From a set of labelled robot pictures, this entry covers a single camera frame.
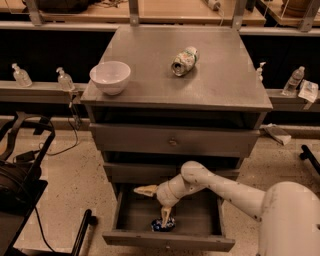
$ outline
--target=drawer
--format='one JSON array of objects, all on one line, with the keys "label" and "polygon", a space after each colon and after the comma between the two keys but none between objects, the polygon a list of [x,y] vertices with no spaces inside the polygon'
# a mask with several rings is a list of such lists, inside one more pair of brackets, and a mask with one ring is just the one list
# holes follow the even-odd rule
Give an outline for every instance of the drawer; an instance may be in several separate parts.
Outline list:
[{"label": "drawer", "polygon": [[109,245],[228,252],[235,244],[225,237],[221,200],[203,190],[183,198],[173,209],[176,227],[171,232],[152,232],[151,222],[160,216],[158,201],[124,185],[111,231],[103,232]]},{"label": "drawer", "polygon": [[257,130],[127,124],[90,124],[100,151],[248,157]]},{"label": "drawer", "polygon": [[140,154],[120,153],[110,159],[110,162],[105,162],[103,167],[108,180],[112,183],[160,184],[180,173],[182,164],[190,159],[229,179],[236,179],[239,174],[238,169],[228,168],[235,166],[237,159],[187,156],[179,158],[172,155],[150,159],[146,154],[141,154],[141,159],[139,157]]}]

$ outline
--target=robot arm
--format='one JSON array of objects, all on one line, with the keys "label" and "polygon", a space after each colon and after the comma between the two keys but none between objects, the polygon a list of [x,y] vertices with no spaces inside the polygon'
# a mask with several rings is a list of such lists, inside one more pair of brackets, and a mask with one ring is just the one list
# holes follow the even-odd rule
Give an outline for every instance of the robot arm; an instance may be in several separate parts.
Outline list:
[{"label": "robot arm", "polygon": [[257,256],[320,255],[320,200],[300,184],[281,182],[264,192],[220,177],[200,163],[189,161],[181,167],[181,174],[170,181],[139,187],[135,192],[157,195],[163,206],[164,226],[171,207],[183,196],[204,188],[261,222]]}]

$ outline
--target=crushed can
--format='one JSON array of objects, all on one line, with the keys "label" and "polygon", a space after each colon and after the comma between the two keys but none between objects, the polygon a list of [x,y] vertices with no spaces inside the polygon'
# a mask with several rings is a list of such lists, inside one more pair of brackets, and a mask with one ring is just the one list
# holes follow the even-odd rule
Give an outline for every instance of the crushed can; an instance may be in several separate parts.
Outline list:
[{"label": "crushed can", "polygon": [[171,69],[176,76],[187,74],[199,60],[200,54],[198,50],[189,46],[180,52],[173,60]]}]

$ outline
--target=small object in drawer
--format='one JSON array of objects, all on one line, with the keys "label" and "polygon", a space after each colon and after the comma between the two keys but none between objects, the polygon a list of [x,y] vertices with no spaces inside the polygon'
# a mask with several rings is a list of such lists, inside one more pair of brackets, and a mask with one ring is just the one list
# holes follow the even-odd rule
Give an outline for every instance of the small object in drawer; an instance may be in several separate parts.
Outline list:
[{"label": "small object in drawer", "polygon": [[151,222],[151,228],[154,232],[170,232],[176,226],[175,219],[170,216],[165,227],[162,227],[162,218],[155,219]]}]

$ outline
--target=tiled floor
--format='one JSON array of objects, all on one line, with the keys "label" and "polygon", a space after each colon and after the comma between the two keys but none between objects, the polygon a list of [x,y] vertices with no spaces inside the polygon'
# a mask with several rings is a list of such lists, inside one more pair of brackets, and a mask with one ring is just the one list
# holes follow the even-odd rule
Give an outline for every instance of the tiled floor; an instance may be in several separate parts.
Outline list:
[{"label": "tiled floor", "polygon": [[[75,142],[75,135],[67,124],[55,125],[56,138],[49,153],[65,149]],[[108,246],[102,238],[102,232],[111,229],[116,199],[106,179],[102,157],[85,127],[78,132],[79,144],[75,148],[56,156],[46,156],[42,162],[42,178],[48,180],[49,185],[38,209],[45,236],[54,249],[71,251],[83,213],[90,208],[98,218],[98,225],[89,227],[81,255],[256,255],[259,224],[228,202],[223,204],[226,235],[236,241],[229,253]],[[302,161],[299,158],[302,144],[308,145],[314,155],[320,157],[320,129],[285,128],[294,136],[290,143],[282,146],[262,134],[251,156],[243,162],[238,181],[262,190],[280,181],[295,181],[320,196],[319,175],[309,160]],[[31,147],[37,149],[44,136],[33,136],[30,131],[24,131],[19,137],[17,152],[30,150]],[[15,246],[47,250],[35,214],[29,219]]]}]

